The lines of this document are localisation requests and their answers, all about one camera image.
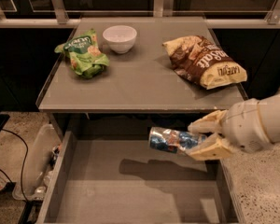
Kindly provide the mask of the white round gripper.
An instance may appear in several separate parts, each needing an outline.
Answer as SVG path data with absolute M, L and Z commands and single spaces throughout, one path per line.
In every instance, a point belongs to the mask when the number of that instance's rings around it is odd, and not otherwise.
M 233 105 L 228 111 L 216 110 L 193 121 L 190 133 L 213 133 L 186 154 L 196 161 L 221 160 L 230 157 L 235 148 L 246 153 L 271 149 L 273 143 L 262 124 L 259 100 L 250 99 Z

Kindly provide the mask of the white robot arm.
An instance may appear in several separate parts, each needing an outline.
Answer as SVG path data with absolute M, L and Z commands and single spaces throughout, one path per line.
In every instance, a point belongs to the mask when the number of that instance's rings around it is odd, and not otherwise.
M 274 96 L 249 99 L 214 111 L 188 126 L 192 134 L 211 133 L 186 153 L 197 161 L 219 160 L 236 151 L 255 153 L 280 143 L 280 87 Z

